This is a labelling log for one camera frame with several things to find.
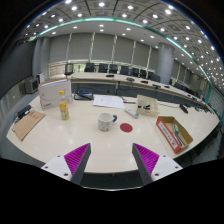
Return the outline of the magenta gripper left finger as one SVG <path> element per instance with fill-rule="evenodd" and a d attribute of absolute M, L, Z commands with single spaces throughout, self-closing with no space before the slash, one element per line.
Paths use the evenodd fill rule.
<path fill-rule="evenodd" d="M 76 148 L 64 156 L 71 171 L 71 182 L 79 185 L 81 183 L 86 164 L 91 154 L 91 144 L 87 143 Z"/>

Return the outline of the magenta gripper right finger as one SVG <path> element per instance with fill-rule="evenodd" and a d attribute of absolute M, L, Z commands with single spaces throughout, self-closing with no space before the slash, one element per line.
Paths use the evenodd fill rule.
<path fill-rule="evenodd" d="M 135 158 L 143 184 L 147 185 L 152 183 L 151 174 L 159 160 L 159 155 L 136 143 L 132 146 L 132 154 Z"/>

